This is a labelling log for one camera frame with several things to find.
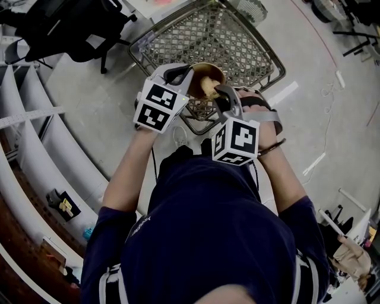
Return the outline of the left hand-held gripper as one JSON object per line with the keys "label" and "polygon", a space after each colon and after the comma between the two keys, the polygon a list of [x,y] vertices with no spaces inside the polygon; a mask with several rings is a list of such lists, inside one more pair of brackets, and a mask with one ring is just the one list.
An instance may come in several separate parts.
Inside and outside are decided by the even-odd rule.
{"label": "left hand-held gripper", "polygon": [[133,122],[164,133],[188,104],[187,92],[193,76],[194,69],[189,64],[164,64],[156,68],[137,95]]}

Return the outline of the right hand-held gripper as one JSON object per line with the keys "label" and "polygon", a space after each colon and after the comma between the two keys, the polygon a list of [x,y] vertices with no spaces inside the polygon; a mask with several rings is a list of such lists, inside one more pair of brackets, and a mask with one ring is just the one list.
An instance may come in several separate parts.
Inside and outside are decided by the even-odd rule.
{"label": "right hand-held gripper", "polygon": [[221,128],[211,138],[215,162],[243,166],[258,156],[260,123],[253,113],[243,113],[235,88],[217,85],[214,105]]}

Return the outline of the person's right hand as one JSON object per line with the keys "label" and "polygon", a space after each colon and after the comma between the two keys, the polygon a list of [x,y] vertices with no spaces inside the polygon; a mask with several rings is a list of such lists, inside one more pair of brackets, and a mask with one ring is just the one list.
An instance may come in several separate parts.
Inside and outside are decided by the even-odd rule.
{"label": "person's right hand", "polygon": [[[245,91],[239,90],[237,91],[237,95],[240,100],[247,99],[248,97],[254,97],[256,99],[260,99],[259,94],[256,94],[254,91]],[[251,106],[243,106],[244,112],[267,112],[268,109],[265,106],[260,106],[258,104],[253,104]],[[266,149],[277,142],[276,130],[273,122],[266,121],[260,123],[259,128],[259,140],[258,140],[258,148],[259,150]]]}

